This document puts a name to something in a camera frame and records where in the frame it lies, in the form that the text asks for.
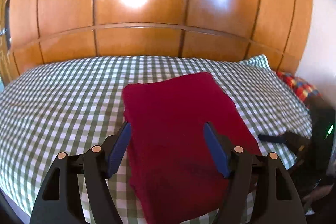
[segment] bed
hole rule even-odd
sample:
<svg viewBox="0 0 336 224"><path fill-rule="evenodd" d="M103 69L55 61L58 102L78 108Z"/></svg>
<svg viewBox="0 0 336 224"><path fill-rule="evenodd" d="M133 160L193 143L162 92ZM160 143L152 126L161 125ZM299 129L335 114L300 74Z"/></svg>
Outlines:
<svg viewBox="0 0 336 224"><path fill-rule="evenodd" d="M263 155L276 152L286 168L295 156L282 144L261 143L259 133L292 130L311 136L308 109L259 55L240 62L173 57L95 57L45 64L28 70L0 93L0 188L26 214L60 151L80 154L115 134L123 123L121 91L129 83L151 83L209 72L234 101ZM127 184L127 153L107 181L124 223L146 223ZM83 176L79 176L85 219L93 223ZM254 193L241 222L249 221ZM211 223L216 211L185 223Z"/></svg>

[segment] bed sheet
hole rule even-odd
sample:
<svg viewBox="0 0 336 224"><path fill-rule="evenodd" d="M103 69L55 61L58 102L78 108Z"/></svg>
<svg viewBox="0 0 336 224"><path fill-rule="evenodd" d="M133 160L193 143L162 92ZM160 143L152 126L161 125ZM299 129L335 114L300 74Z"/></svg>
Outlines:
<svg viewBox="0 0 336 224"><path fill-rule="evenodd" d="M270 70L265 56L239 63L170 57L96 57L42 65L0 93L0 188L28 215L53 159L60 151L84 153L115 134L123 123L123 87L206 71L234 101L257 139L286 130L310 137L308 109ZM276 152L286 168L295 156L286 146L261 143L263 155ZM124 223L146 223L141 204L127 184L127 152L107 181ZM94 223L83 176L79 176L85 219ZM249 221L253 193L241 222ZM185 223L208 224L216 211Z"/></svg>

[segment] patterned cushion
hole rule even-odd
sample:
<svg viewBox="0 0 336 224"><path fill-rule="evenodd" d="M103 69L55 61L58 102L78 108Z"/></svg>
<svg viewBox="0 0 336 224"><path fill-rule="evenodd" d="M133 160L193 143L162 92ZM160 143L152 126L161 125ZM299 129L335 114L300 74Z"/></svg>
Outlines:
<svg viewBox="0 0 336 224"><path fill-rule="evenodd" d="M302 78L295 77L290 73L277 71L277 76L283 80L300 98L302 102L311 95L320 96L319 91L315 86L309 84L307 81Z"/></svg>

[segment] folded red cloth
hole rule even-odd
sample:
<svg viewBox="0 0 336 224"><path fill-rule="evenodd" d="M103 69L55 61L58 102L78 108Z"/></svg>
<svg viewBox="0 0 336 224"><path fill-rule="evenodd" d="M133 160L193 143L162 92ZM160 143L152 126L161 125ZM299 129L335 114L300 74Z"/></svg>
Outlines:
<svg viewBox="0 0 336 224"><path fill-rule="evenodd" d="M228 181L204 141L205 122L234 145L260 154L235 104L209 73L130 84L122 98L132 126L129 183L149 224L180 223L221 205Z"/></svg>

